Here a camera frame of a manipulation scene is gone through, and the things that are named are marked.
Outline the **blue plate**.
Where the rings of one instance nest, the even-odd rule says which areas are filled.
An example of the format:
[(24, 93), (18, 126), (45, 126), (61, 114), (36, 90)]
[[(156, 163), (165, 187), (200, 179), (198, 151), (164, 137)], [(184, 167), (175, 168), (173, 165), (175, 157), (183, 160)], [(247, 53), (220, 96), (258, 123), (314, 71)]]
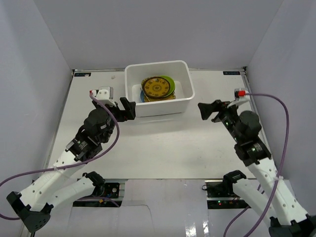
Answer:
[(145, 103), (145, 94), (144, 94), (144, 92), (142, 90), (140, 92), (140, 99), (141, 99), (142, 103)]

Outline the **fan-shaped bamboo woven tray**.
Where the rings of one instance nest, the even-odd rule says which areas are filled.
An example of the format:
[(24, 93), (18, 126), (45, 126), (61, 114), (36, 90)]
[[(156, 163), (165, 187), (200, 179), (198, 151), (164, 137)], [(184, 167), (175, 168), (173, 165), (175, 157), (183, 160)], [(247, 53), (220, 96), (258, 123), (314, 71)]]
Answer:
[(175, 91), (168, 97), (162, 98), (150, 98), (145, 95), (145, 102), (156, 102), (156, 101), (165, 101), (165, 100), (173, 100), (176, 99)]

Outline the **yellow patterned plate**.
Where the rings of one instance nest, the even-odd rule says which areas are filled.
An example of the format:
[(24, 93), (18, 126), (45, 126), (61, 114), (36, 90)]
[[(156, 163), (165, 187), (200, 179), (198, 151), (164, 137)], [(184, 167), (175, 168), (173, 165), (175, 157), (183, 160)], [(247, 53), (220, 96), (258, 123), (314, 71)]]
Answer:
[(162, 98), (170, 91), (170, 83), (162, 77), (146, 78), (141, 83), (142, 90), (147, 97)]

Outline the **lime green plate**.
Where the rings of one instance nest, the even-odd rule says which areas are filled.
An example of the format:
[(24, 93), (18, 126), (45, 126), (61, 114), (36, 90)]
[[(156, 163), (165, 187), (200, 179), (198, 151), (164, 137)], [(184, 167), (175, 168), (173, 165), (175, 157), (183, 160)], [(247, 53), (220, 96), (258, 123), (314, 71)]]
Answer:
[(166, 79), (166, 80), (169, 82), (169, 84), (170, 84), (169, 91), (168, 91), (168, 93), (164, 96), (164, 97), (168, 97), (168, 96), (170, 96), (170, 95), (175, 91), (175, 82), (174, 82), (174, 80), (173, 80), (171, 77), (169, 77), (169, 76), (160, 76), (160, 77)]

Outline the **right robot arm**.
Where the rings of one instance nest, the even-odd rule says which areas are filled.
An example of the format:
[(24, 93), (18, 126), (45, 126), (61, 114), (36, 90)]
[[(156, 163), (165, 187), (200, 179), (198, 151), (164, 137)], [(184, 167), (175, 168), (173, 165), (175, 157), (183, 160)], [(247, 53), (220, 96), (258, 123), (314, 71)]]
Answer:
[(272, 155), (259, 138), (262, 127), (258, 115), (253, 111), (238, 113), (237, 105), (216, 100), (211, 104), (199, 103), (202, 120), (212, 113), (212, 122), (221, 122), (236, 144), (237, 157), (256, 177), (262, 190), (254, 188), (246, 175), (239, 170), (224, 175), (219, 186), (229, 196), (241, 197), (263, 221), (272, 237), (314, 237), (316, 217), (310, 215), (289, 190), (278, 170)]

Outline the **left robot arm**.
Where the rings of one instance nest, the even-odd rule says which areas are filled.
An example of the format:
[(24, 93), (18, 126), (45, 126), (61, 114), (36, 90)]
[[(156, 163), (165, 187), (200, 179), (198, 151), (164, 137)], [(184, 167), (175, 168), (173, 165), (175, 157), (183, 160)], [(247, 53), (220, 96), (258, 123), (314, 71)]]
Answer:
[(136, 103), (121, 97), (124, 107), (110, 105), (93, 99), (92, 110), (78, 129), (73, 140), (65, 147), (55, 164), (40, 171), (41, 176), (20, 192), (11, 192), (6, 197), (18, 219), (30, 233), (44, 227), (57, 207), (85, 197), (100, 197), (105, 193), (105, 179), (92, 171), (64, 187), (63, 185), (84, 165), (106, 154), (102, 144), (107, 143), (113, 131), (119, 131), (119, 122), (136, 118)]

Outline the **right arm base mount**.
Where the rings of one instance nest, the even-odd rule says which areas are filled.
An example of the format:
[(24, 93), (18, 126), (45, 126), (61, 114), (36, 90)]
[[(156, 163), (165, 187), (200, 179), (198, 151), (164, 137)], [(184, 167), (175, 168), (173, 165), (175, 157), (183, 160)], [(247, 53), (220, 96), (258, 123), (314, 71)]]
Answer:
[(206, 192), (208, 210), (244, 209), (248, 204), (234, 193), (229, 193), (222, 180), (206, 180), (201, 189)]

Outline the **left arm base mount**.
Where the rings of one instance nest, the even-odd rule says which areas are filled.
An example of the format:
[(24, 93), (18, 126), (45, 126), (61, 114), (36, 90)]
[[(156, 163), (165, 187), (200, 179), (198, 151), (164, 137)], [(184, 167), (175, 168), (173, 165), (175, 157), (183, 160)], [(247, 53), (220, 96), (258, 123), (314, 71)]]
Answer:
[(73, 202), (73, 207), (120, 207), (123, 199), (120, 183), (106, 183), (99, 196), (88, 196)]

